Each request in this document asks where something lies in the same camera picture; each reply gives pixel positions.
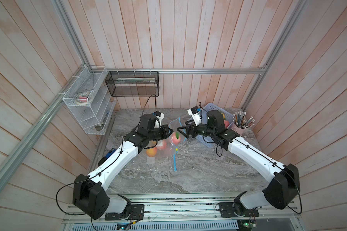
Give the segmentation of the pink peach basket front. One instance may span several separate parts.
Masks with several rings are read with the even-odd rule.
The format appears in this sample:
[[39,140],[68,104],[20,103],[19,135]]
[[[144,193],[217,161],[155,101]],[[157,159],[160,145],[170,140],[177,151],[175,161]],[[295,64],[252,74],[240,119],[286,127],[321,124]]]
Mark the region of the pink peach basket front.
[[178,145],[179,143],[181,143],[181,136],[179,132],[175,132],[171,135],[171,142],[174,145]]

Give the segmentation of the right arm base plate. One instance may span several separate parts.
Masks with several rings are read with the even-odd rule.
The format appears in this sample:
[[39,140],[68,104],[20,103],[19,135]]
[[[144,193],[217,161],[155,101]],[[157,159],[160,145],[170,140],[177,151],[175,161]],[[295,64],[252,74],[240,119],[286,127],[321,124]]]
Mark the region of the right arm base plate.
[[217,203],[215,209],[220,212],[222,218],[257,218],[257,208],[247,210],[234,202]]

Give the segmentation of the orange pink toy peach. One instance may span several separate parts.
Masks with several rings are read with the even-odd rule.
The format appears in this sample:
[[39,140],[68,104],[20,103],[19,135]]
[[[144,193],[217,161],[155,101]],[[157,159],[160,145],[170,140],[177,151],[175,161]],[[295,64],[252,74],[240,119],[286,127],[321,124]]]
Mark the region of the orange pink toy peach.
[[146,150],[146,154],[149,157],[154,157],[157,154],[157,152],[158,152],[157,147],[149,148]]

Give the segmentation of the clear zip-top bag blue zipper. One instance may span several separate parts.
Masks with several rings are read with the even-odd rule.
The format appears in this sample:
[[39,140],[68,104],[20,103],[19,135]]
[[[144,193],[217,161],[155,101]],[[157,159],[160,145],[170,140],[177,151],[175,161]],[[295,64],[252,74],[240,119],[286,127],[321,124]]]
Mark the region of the clear zip-top bag blue zipper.
[[[173,134],[175,132],[178,132],[177,128],[181,127],[181,126],[183,126],[183,122],[181,121],[181,117],[180,116],[169,123],[169,128],[173,129],[173,131],[174,131]],[[180,134],[180,136],[181,136],[181,143],[185,142],[186,138],[182,134]],[[155,164],[156,160],[158,160],[158,159],[162,159],[164,157],[172,157],[172,160],[173,160],[173,170],[177,171],[176,155],[179,152],[178,146],[181,143],[179,143],[178,145],[172,144],[172,142],[171,142],[171,135],[170,135],[169,138],[167,138],[165,140],[167,142],[166,149],[158,150],[157,154],[154,157],[147,156],[146,149],[143,150],[143,153],[146,154],[146,156],[147,156],[147,164]]]

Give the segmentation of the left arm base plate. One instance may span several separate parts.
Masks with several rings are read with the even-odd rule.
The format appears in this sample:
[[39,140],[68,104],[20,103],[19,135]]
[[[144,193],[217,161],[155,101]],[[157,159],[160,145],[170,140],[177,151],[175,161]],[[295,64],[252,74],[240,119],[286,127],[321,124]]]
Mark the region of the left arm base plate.
[[128,220],[137,220],[140,221],[144,218],[145,205],[128,205],[127,208],[120,214],[118,213],[106,213],[105,220],[114,220],[114,221],[128,221]]

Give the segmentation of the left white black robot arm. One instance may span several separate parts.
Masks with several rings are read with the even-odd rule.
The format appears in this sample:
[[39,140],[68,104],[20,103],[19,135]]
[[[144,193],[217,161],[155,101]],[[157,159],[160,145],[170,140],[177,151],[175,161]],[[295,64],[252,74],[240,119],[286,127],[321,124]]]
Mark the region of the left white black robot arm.
[[128,218],[131,201],[123,195],[108,196],[106,191],[118,173],[150,142],[169,138],[173,129],[162,123],[164,114],[156,111],[141,116],[138,125],[127,133],[115,153],[87,176],[81,174],[74,182],[72,203],[92,219],[105,213]]

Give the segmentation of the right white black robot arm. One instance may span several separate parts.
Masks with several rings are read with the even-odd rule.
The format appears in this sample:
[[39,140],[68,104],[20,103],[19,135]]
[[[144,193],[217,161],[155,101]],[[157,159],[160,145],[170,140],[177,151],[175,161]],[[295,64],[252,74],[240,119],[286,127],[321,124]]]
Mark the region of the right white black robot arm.
[[202,122],[198,107],[189,109],[188,114],[192,120],[177,128],[178,132],[186,138],[195,138],[198,135],[211,137],[217,146],[241,158],[269,183],[263,190],[243,192],[234,199],[233,208],[237,216],[243,217],[247,211],[263,206],[285,209],[296,196],[300,196],[299,170],[296,166],[284,165],[268,157],[250,145],[240,134],[227,129],[223,115],[217,110],[207,112],[206,124]]

